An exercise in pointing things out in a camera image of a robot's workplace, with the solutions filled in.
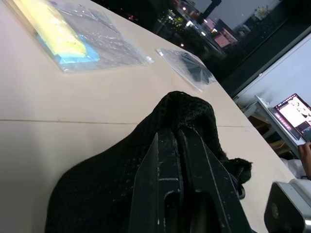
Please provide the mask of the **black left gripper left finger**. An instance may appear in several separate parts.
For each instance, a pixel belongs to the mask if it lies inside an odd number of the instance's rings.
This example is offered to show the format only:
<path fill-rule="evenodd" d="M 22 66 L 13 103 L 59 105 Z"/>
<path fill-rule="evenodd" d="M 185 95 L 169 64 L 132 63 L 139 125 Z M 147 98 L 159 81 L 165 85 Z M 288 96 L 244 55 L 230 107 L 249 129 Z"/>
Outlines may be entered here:
<path fill-rule="evenodd" d="M 176 139 L 158 131 L 136 173 L 128 233 L 179 233 L 182 196 Z"/>

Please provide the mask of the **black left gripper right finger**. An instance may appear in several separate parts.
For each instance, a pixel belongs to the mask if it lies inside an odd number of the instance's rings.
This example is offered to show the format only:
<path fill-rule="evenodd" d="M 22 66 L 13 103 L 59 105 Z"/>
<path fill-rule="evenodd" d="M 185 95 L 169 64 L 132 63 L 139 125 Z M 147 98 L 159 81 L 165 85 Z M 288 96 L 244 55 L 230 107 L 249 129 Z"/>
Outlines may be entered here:
<path fill-rule="evenodd" d="M 178 144 L 188 184 L 189 233 L 251 233 L 240 203 L 245 197 L 243 186 L 194 130 L 180 129 Z"/>

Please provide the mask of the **black drawstring pouch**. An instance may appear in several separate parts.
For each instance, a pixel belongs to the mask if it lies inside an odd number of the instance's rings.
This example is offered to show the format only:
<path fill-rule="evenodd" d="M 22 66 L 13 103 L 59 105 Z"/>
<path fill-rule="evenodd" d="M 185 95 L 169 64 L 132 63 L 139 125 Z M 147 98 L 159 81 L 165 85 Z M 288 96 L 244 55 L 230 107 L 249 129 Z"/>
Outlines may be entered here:
<path fill-rule="evenodd" d="M 184 92 L 165 95 L 122 141 L 80 162 L 57 182 L 44 233 L 128 233 L 136 173 L 155 134 L 196 131 L 240 185 L 251 178 L 251 162 L 229 159 L 222 150 L 212 106 Z"/>

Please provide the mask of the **bystander hand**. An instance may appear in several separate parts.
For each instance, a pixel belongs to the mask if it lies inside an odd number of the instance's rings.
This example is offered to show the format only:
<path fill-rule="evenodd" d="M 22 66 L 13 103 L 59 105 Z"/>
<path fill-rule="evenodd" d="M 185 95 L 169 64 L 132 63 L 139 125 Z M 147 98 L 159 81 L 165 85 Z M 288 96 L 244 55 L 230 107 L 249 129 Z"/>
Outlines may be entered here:
<path fill-rule="evenodd" d="M 299 145 L 298 152 L 306 176 L 311 180 L 311 142 Z"/>

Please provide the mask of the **laptop with lit screen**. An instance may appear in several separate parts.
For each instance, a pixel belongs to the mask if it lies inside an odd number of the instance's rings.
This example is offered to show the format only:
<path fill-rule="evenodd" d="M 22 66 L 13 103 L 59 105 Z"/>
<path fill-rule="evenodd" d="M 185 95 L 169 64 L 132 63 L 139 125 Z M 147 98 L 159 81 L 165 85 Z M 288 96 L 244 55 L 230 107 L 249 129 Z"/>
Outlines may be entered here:
<path fill-rule="evenodd" d="M 260 114 L 292 150 L 311 141 L 311 107 L 296 93 L 276 106 L 259 96 L 255 98 Z"/>

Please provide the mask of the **small clear zip bag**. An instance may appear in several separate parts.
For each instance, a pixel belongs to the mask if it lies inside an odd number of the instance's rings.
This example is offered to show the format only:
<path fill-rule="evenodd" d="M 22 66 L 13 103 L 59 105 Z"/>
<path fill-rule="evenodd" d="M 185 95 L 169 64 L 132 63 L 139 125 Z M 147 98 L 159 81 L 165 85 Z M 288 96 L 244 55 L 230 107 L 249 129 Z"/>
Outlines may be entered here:
<path fill-rule="evenodd" d="M 171 68 L 188 84 L 200 92 L 211 83 L 217 82 L 214 75 L 191 53 L 178 50 L 157 49 Z"/>

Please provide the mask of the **black item in bag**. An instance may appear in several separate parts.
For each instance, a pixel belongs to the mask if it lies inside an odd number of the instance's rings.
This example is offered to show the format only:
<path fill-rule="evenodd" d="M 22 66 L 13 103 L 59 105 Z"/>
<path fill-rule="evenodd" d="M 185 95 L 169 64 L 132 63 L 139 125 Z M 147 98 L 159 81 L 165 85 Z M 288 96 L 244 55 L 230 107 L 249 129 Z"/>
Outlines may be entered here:
<path fill-rule="evenodd" d="M 197 83 L 210 83 L 212 73 L 190 54 L 183 52 L 179 55 L 180 61 L 185 65 L 190 77 Z"/>

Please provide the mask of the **white partition panel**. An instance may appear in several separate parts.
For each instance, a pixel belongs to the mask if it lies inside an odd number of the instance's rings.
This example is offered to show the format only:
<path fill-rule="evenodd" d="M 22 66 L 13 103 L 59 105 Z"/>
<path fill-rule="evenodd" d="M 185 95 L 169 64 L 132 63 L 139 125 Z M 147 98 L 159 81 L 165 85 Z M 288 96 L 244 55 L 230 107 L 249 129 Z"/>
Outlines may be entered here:
<path fill-rule="evenodd" d="M 234 102 L 247 106 L 259 96 L 276 106 L 292 94 L 311 106 L 311 33 L 238 93 Z"/>

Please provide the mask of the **large clear zip bag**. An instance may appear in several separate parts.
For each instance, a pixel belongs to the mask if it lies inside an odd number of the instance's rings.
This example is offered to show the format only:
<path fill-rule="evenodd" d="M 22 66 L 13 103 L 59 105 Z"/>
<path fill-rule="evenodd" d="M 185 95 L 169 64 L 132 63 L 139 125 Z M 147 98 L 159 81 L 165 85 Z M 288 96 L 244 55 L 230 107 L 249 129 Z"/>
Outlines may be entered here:
<path fill-rule="evenodd" d="M 99 61 L 75 64 L 60 64 L 37 39 L 37 32 L 23 16 L 12 0 L 2 0 L 8 9 L 25 27 L 42 51 L 49 56 L 63 72 L 91 71 L 123 66 L 148 65 L 153 59 L 128 40 L 103 12 L 81 4 L 62 0 L 49 1 L 62 15 L 72 29 L 98 53 Z"/>

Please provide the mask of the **yellow and blue packet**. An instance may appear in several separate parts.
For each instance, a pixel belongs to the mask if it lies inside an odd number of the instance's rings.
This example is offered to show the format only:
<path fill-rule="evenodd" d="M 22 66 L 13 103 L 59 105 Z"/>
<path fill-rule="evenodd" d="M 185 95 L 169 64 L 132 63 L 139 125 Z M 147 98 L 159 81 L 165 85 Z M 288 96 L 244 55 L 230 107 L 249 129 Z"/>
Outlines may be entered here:
<path fill-rule="evenodd" d="M 47 0 L 12 0 L 60 64 L 99 61 L 98 53 L 78 35 Z"/>

